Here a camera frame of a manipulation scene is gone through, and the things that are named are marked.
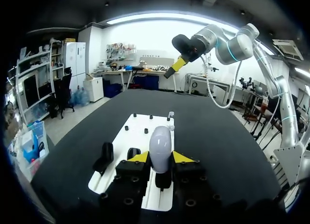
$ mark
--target white board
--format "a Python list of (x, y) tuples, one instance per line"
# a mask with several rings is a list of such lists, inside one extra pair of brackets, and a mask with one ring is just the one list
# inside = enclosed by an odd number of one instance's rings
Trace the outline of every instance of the white board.
[[(113, 141), (114, 161), (107, 167), (103, 176), (94, 172), (88, 188), (97, 194), (105, 192), (116, 176), (115, 167), (120, 161), (127, 159), (127, 152), (130, 148), (138, 148), (141, 153), (149, 150), (150, 138), (157, 126), (174, 126), (174, 119), (170, 118), (170, 121), (167, 121), (167, 117), (153, 116), (153, 119), (150, 119), (149, 115), (137, 114), (137, 117), (134, 117), (131, 114)], [(144, 133), (145, 128), (148, 129), (148, 134)], [(171, 149), (174, 150), (174, 131), (170, 133)], [(160, 188), (155, 185), (155, 176), (156, 172), (151, 168), (141, 208), (169, 211), (172, 208), (173, 182), (170, 188), (161, 192)]]

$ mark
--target ceiling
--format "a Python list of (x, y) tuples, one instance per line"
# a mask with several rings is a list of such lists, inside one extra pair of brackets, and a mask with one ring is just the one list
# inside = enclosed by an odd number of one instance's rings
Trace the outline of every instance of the ceiling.
[(47, 27), (81, 28), (129, 13), (183, 11), (208, 16), (241, 27), (253, 23), (261, 32), (259, 40), (277, 54), (272, 39), (294, 40), (305, 58), (289, 63), (310, 68), (310, 52), (302, 30), (274, 0), (51, 0), (32, 23), (31, 29)]

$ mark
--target yellow triangular part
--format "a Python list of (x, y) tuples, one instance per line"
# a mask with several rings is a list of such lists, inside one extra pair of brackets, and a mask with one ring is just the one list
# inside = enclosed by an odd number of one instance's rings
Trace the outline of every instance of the yellow triangular part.
[(146, 162), (148, 154), (149, 154), (149, 152), (145, 151), (143, 154), (135, 155), (133, 158), (131, 158), (127, 161), (130, 161), (130, 162), (135, 162), (135, 161)]
[(173, 158), (175, 163), (180, 163), (180, 162), (194, 162), (194, 160), (191, 160), (183, 155), (181, 155), (180, 153), (173, 151)]

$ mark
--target refrigerator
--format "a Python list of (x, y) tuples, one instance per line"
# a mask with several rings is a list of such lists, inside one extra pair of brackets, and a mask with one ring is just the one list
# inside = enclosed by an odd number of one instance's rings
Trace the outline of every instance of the refrigerator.
[(80, 86), (83, 87), (83, 81), (86, 78), (85, 69), (85, 42), (68, 42), (63, 48), (63, 64), (64, 68), (71, 67), (72, 77), (70, 89), (75, 92)]

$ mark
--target black table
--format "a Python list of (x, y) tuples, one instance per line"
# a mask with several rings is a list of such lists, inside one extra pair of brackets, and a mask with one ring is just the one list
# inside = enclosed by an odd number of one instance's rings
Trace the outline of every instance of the black table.
[[(31, 184), (47, 210), (57, 216), (81, 201), (97, 207), (97, 194), (88, 182), (103, 142), (112, 142), (132, 113), (167, 116), (169, 111), (175, 113), (175, 150), (201, 161), (224, 205), (245, 199), (251, 206), (278, 194), (280, 186), (265, 155), (229, 110), (207, 97), (128, 90), (81, 121), (44, 160)], [(153, 215), (156, 223), (160, 215), (154, 213), (142, 210), (142, 219)]]

